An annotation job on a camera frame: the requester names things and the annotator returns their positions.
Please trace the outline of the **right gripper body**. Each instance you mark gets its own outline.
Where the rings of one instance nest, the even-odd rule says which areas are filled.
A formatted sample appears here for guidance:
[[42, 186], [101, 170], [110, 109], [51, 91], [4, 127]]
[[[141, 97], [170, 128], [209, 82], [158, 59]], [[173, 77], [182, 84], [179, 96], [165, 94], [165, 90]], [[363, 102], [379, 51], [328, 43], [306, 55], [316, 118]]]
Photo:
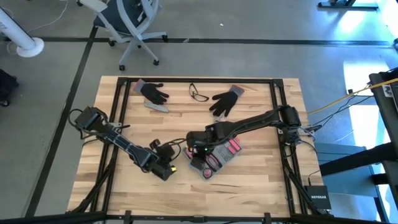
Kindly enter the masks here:
[[186, 135], [186, 142], [192, 157], [206, 157], [213, 152], [215, 144], [206, 131], [190, 131]]

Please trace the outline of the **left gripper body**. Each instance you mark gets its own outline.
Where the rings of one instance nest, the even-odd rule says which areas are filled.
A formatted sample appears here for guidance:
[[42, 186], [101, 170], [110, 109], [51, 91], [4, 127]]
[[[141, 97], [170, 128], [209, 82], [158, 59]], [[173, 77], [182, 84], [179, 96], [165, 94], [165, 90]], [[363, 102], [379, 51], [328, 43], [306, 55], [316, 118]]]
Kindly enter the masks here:
[[151, 172], [158, 178], [166, 181], [177, 168], [171, 165], [172, 159], [168, 155], [149, 152], [142, 159], [139, 159], [139, 167], [145, 172]]

